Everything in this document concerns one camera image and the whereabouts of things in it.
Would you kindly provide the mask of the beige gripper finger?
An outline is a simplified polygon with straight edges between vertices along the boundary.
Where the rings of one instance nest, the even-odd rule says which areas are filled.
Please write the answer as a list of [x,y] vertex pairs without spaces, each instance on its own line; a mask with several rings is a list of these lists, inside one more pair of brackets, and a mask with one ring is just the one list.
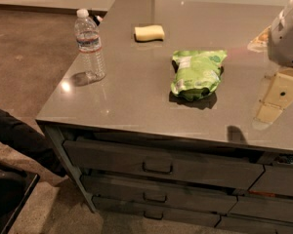
[[293,68],[277,71],[260,102],[256,119],[272,124],[293,102]]

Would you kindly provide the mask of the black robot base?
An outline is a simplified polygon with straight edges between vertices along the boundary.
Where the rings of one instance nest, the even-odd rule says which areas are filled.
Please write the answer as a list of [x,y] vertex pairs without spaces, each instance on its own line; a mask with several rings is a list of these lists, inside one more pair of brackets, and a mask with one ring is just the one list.
[[[66,171],[43,135],[25,122],[0,109],[0,142],[31,158],[56,176]],[[0,162],[0,234],[11,215],[20,207],[31,179],[31,173],[6,162]]]

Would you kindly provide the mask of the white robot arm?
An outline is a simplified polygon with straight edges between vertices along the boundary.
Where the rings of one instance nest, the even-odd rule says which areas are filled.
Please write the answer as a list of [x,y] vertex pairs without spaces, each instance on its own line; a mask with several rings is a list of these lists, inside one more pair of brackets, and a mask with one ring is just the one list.
[[256,116],[259,121],[271,124],[293,102],[293,0],[249,43],[248,49],[266,51],[269,60],[280,66]]

